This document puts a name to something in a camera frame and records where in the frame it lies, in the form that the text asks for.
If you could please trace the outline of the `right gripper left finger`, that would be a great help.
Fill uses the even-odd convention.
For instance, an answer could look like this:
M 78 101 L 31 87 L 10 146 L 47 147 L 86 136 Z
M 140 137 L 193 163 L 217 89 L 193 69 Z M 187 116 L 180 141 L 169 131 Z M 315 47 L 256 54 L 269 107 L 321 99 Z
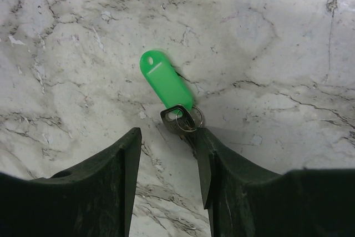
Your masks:
M 128 236 L 141 130 L 50 178 L 1 174 L 2 236 Z

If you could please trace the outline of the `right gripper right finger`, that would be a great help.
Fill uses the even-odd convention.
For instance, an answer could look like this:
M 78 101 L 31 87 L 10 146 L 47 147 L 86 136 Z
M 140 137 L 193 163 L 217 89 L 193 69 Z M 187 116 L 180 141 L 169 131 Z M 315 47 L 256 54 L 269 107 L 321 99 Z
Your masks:
M 277 174 L 196 133 L 196 157 L 212 236 L 353 236 L 354 170 Z

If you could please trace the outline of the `green tag key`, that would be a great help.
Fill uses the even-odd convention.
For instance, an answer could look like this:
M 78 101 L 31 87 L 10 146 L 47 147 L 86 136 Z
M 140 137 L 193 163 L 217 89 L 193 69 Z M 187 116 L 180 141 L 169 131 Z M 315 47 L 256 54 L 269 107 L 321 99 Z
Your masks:
M 190 89 L 161 51 L 146 51 L 139 64 L 141 73 L 165 106 L 160 112 L 165 128 L 188 143 L 196 153 L 196 131 L 202 127 L 204 118 L 194 105 Z

